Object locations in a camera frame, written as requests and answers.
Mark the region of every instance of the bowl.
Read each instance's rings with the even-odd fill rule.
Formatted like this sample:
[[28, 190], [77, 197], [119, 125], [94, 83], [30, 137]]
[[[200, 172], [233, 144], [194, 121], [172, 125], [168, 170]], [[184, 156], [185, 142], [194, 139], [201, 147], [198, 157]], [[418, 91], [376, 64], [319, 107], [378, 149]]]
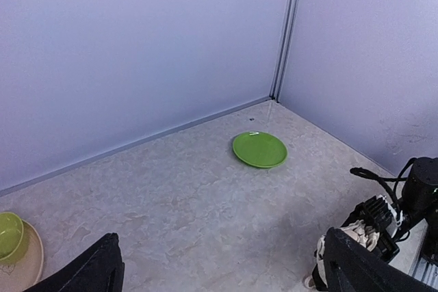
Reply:
[[28, 244], [21, 218], [12, 212], [0, 213], [0, 264], [17, 263], [26, 254]]

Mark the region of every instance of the plate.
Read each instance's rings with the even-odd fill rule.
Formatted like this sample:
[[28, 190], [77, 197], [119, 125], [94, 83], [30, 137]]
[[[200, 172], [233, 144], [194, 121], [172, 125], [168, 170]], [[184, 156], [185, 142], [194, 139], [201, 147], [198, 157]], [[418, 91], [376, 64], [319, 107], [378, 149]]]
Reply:
[[44, 264], [44, 248], [40, 235], [28, 222], [24, 223], [29, 236], [26, 255], [14, 265], [0, 265], [0, 287], [2, 292], [22, 292], [38, 283]]
[[269, 133], [249, 131], [233, 141], [233, 151], [244, 163], [257, 168], [273, 168], [287, 159], [287, 149], [277, 137]]

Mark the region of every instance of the marbled surface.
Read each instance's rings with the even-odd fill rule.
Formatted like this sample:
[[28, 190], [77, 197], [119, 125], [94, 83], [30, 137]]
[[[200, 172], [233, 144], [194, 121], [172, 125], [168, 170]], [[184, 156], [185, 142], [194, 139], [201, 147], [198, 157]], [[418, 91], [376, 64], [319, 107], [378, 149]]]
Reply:
[[[239, 162], [231, 142], [245, 131], [279, 137], [287, 162], [271, 170]], [[124, 291], [306, 291], [319, 236], [383, 191], [350, 175], [354, 166], [386, 174], [268, 101], [6, 195], [0, 211], [39, 231], [43, 277], [115, 232]], [[394, 261], [406, 272], [417, 230]]]

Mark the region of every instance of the crumpled white object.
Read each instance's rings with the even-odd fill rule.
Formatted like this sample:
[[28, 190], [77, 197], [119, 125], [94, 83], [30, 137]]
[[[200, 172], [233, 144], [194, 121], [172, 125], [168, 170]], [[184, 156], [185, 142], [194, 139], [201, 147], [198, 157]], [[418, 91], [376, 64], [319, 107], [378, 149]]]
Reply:
[[[367, 248], [368, 251], [372, 251], [376, 247], [378, 238], [380, 237], [380, 233], [376, 232], [372, 226], [365, 226], [365, 222], [363, 220], [357, 220], [347, 227], [341, 227], [340, 230], [342, 230], [364, 248]], [[327, 285], [326, 270], [324, 268], [325, 239], [326, 235], [322, 235], [318, 240], [316, 248], [316, 265], [318, 266], [321, 279], [323, 280], [324, 284]], [[307, 288], [313, 287], [309, 285], [310, 281], [311, 279], [309, 278], [305, 279], [305, 285]]]

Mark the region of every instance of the white wall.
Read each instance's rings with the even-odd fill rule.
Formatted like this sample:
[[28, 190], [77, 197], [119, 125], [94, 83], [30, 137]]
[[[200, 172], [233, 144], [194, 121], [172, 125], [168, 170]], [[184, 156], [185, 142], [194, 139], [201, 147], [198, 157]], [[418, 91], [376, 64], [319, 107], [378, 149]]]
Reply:
[[0, 189], [267, 96], [286, 0], [0, 0]]
[[396, 173], [438, 155], [438, 0], [299, 0], [281, 102]]

